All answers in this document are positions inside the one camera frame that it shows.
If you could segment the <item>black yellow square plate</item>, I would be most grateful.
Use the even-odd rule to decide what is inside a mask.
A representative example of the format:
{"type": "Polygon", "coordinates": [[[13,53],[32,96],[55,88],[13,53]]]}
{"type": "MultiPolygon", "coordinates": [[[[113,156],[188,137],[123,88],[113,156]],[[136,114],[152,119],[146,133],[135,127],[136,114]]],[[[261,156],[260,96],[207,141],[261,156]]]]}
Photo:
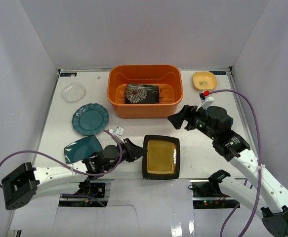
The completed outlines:
{"type": "Polygon", "coordinates": [[[146,135],[147,153],[142,158],[142,177],[149,180],[173,180],[180,173],[180,140],[175,137],[146,135]]]}

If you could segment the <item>yellow square dish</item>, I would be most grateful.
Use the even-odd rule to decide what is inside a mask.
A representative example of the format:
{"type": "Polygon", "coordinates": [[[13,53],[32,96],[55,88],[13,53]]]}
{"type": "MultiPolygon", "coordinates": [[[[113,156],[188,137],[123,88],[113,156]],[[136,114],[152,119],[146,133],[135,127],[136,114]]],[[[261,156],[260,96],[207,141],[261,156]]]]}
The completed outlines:
{"type": "Polygon", "coordinates": [[[195,72],[192,75],[194,88],[198,91],[214,90],[217,88],[217,79],[212,72],[195,72]]]}

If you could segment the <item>black floral square plate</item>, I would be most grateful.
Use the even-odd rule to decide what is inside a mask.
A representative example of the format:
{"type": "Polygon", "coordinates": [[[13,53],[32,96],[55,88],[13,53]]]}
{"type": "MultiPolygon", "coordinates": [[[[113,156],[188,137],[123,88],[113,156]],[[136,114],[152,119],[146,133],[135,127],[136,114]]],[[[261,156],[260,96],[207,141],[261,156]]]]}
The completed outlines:
{"type": "Polygon", "coordinates": [[[125,92],[126,104],[158,104],[160,91],[157,85],[128,84],[125,92]]]}

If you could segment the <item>teal round scalloped plate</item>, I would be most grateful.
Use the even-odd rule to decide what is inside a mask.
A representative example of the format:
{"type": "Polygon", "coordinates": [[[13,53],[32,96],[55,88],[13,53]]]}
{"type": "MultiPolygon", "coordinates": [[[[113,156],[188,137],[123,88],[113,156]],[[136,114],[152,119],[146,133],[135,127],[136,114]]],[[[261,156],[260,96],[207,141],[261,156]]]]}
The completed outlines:
{"type": "Polygon", "coordinates": [[[109,123],[109,113],[105,107],[97,103],[81,106],[72,116],[73,129],[83,136],[100,133],[109,123]]]}

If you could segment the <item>teal square plate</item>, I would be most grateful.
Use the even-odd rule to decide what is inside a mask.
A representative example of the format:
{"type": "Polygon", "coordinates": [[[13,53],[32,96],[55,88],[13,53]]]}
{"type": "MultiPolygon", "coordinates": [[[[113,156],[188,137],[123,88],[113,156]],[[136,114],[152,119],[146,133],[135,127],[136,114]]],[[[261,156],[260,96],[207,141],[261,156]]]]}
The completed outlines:
{"type": "Polygon", "coordinates": [[[94,136],[87,136],[77,140],[64,148],[66,164],[72,164],[88,158],[94,152],[102,150],[99,140],[94,136]]]}

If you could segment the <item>clear glass plate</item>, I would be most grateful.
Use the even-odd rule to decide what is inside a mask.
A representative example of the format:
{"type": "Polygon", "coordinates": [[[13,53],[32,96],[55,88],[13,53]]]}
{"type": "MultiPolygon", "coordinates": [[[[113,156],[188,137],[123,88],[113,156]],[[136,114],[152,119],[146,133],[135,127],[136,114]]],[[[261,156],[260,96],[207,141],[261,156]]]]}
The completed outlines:
{"type": "Polygon", "coordinates": [[[82,99],[86,94],[86,88],[78,82],[71,83],[62,89],[62,98],[69,103],[82,99]]]}

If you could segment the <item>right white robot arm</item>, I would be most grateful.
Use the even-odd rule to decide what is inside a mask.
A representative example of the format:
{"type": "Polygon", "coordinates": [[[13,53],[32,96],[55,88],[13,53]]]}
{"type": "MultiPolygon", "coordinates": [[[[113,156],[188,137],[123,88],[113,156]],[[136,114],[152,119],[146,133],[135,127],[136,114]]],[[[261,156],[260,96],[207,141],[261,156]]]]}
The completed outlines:
{"type": "Polygon", "coordinates": [[[246,140],[231,127],[233,119],[224,108],[207,109],[185,105],[167,118],[175,129],[187,121],[186,130],[197,129],[212,140],[215,151],[240,171],[254,186],[251,190],[239,184],[231,175],[219,170],[209,177],[209,192],[220,197],[226,194],[259,217],[267,231],[274,237],[288,235],[288,190],[258,163],[258,158],[246,140]]]}

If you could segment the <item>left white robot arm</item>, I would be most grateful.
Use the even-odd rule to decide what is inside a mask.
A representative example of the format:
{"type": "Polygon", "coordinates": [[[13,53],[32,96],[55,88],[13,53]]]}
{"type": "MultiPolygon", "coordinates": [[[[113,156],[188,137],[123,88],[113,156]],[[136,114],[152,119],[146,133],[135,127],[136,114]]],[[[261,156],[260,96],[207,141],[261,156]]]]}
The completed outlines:
{"type": "Polygon", "coordinates": [[[43,196],[71,195],[70,183],[79,197],[85,197],[90,191],[87,179],[98,179],[121,162],[134,162],[146,153],[147,149],[126,138],[69,165],[60,162],[54,167],[34,167],[30,162],[23,163],[1,180],[5,208],[16,210],[43,196]]]}

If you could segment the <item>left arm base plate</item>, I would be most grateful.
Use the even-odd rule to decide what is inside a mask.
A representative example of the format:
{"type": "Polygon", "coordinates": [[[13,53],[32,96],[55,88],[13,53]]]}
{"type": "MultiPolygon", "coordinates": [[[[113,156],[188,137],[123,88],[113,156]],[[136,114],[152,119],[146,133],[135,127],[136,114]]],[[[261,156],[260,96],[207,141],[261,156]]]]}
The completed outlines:
{"type": "Polygon", "coordinates": [[[106,207],[108,195],[106,183],[83,182],[73,194],[74,197],[64,196],[59,200],[59,207],[106,207]]]}

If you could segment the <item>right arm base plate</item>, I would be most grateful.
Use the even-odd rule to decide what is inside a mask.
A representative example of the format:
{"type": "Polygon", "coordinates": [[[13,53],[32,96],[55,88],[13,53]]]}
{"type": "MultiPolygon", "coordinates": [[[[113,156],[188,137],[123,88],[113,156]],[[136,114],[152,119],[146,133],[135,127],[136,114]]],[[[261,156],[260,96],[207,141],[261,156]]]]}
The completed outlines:
{"type": "Polygon", "coordinates": [[[207,180],[191,182],[188,189],[192,192],[193,208],[205,209],[233,209],[239,203],[233,198],[217,193],[213,185],[207,180]]]}

